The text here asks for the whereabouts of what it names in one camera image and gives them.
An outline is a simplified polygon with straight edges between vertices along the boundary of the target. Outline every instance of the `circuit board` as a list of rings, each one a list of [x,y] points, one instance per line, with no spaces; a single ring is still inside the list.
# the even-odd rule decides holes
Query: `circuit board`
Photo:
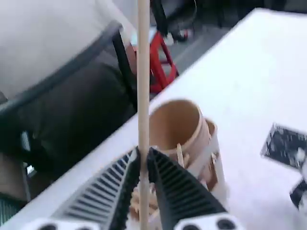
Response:
[[[300,169],[307,153],[307,134],[273,124],[261,155]]]

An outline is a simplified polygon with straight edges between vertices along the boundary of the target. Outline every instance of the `wooden stick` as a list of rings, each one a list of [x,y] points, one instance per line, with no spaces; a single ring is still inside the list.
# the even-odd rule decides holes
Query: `wooden stick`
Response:
[[[181,148],[181,145],[179,143],[177,144],[177,158],[178,158],[178,163],[180,164],[180,166],[184,168],[182,148]]]
[[[146,157],[149,150],[149,18],[150,0],[138,0],[137,83],[139,114],[140,228],[148,229],[149,181]]]

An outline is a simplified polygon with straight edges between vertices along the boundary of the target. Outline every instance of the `white tabletop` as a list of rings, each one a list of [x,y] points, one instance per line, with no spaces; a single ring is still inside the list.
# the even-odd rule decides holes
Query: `white tabletop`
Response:
[[[273,124],[307,131],[307,16],[254,10],[151,102],[188,98],[218,126],[229,211],[248,230],[302,230],[291,203],[298,172],[260,157]],[[1,230],[48,217],[99,169],[137,145],[137,116]]]

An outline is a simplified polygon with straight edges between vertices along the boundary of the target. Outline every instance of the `wire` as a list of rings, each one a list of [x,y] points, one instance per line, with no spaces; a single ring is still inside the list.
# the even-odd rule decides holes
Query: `wire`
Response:
[[[170,28],[170,33],[178,33],[180,30],[187,29],[187,28],[190,27],[191,24],[193,24],[193,22],[194,22],[194,20],[196,19],[196,16],[197,16],[196,0],[194,0],[194,6],[195,6],[195,8],[194,8],[194,12],[193,12],[192,16],[186,21],[178,22],[175,29]]]

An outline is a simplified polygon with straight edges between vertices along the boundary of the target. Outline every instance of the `cable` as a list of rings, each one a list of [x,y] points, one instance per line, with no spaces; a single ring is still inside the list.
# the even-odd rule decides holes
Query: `cable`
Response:
[[[193,24],[193,22],[195,21],[197,16],[196,0],[194,0],[194,6],[195,6],[194,12],[188,20],[178,22],[176,28],[174,27],[169,28],[169,32],[171,33],[174,40],[179,42],[185,42],[188,39],[188,33],[184,32],[183,34],[182,30],[188,29],[191,26],[191,24]]]
[[[187,29],[188,27],[190,27],[190,25],[194,22],[194,20],[196,19],[197,16],[197,3],[196,0],[194,0],[194,12],[192,14],[192,16],[186,20],[186,21],[181,21],[177,24],[177,30],[182,30],[182,29]]]

